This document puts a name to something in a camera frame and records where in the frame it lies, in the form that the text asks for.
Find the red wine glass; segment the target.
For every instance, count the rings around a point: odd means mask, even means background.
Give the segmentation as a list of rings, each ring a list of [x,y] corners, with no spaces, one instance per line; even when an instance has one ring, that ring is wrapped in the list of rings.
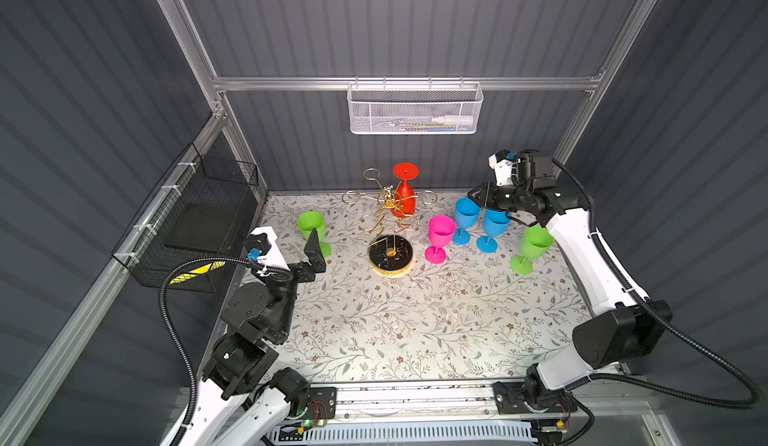
[[[418,178],[419,168],[410,162],[401,162],[393,168],[395,177],[399,180],[395,190],[395,207],[393,214],[398,218],[406,218],[415,213],[416,194],[410,181]]]

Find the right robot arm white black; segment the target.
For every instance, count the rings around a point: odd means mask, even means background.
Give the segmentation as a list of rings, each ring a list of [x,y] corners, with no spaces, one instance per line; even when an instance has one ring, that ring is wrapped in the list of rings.
[[[467,196],[507,218],[525,211],[553,236],[591,313],[568,346],[530,366],[511,399],[533,412],[553,407],[565,391],[616,362],[648,355],[664,327],[639,304],[648,296],[631,278],[594,224],[595,206],[577,182],[560,185],[559,162],[538,150],[502,149],[488,158],[494,178]]]

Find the magenta wine glass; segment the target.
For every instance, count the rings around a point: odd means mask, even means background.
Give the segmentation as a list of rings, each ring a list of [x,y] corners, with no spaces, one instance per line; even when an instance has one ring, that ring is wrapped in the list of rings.
[[[430,246],[425,250],[425,259],[432,264],[443,263],[447,259],[446,246],[453,240],[456,232],[455,221],[445,215],[434,216],[428,225]]]

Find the blue wine glass front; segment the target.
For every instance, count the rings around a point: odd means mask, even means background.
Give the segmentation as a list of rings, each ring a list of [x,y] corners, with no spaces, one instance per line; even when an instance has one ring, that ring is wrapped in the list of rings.
[[[469,197],[462,197],[456,202],[454,210],[456,230],[453,236],[453,242],[456,245],[464,246],[470,242],[469,228],[476,224],[480,212],[481,207]]]

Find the lime green wine glass back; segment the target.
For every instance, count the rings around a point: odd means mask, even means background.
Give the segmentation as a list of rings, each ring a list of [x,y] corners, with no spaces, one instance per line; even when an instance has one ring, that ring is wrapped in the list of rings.
[[[526,229],[520,242],[520,254],[510,260],[510,267],[519,275],[528,275],[533,271],[535,259],[543,256],[554,244],[552,234],[540,225]]]

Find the lime green wine glass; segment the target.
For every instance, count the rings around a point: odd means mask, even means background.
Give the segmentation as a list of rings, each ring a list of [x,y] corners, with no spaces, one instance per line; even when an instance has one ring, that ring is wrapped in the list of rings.
[[[323,256],[328,258],[332,253],[332,247],[325,242],[326,226],[324,216],[317,211],[308,211],[298,218],[297,226],[304,239],[310,238],[313,230],[318,233],[318,239]]]
[[[528,275],[533,271],[535,259],[543,256],[554,244],[552,234],[540,225],[526,229],[520,242],[520,254],[510,260],[510,267],[519,275]]]

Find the blue wine glass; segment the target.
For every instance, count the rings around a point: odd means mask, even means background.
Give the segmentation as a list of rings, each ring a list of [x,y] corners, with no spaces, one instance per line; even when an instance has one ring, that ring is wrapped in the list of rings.
[[[476,224],[480,212],[481,207],[469,197],[462,197],[456,202],[454,210],[456,230],[453,236],[453,242],[456,245],[464,246],[470,242],[469,228]]]
[[[486,254],[494,253],[498,248],[496,238],[506,232],[510,223],[511,219],[505,212],[486,209],[483,220],[484,236],[476,241],[478,249]]]

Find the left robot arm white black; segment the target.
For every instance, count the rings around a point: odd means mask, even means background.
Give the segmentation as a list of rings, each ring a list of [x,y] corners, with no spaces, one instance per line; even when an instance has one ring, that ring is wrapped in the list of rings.
[[[162,442],[165,445],[257,445],[299,436],[316,424],[309,381],[290,367],[263,378],[276,362],[276,346],[289,336],[298,286],[326,270],[319,231],[304,246],[305,261],[287,263],[270,226],[245,240],[245,257],[207,256],[175,266],[159,289],[161,318],[190,380],[187,406]],[[171,284],[228,264],[243,265],[254,280],[238,287],[219,314],[226,333],[201,368],[176,331],[167,304]]]

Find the lime green wine glass front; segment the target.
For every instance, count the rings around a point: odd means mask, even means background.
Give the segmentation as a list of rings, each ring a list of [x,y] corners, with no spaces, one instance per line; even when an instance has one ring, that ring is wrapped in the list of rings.
[[[317,211],[308,211],[298,218],[297,226],[304,239],[310,238],[313,230],[318,233],[318,239],[323,256],[328,258],[332,253],[332,247],[325,242],[326,226],[324,216]]]

